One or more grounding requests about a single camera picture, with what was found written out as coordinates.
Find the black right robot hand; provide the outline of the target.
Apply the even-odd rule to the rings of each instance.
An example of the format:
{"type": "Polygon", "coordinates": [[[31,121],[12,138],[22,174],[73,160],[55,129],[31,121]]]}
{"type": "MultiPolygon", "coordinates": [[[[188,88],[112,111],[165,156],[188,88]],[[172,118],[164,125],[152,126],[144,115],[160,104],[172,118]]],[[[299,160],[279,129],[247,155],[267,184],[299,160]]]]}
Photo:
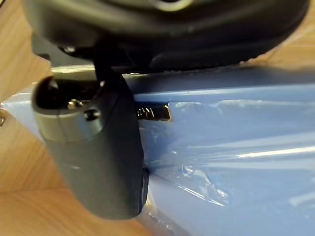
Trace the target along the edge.
{"type": "Polygon", "coordinates": [[[54,72],[31,106],[48,150],[76,198],[105,219],[132,219],[146,198],[145,152],[217,144],[235,119],[193,102],[170,111],[167,93],[202,104],[222,82],[210,70],[280,45],[308,0],[25,0],[34,53],[54,72]]]}

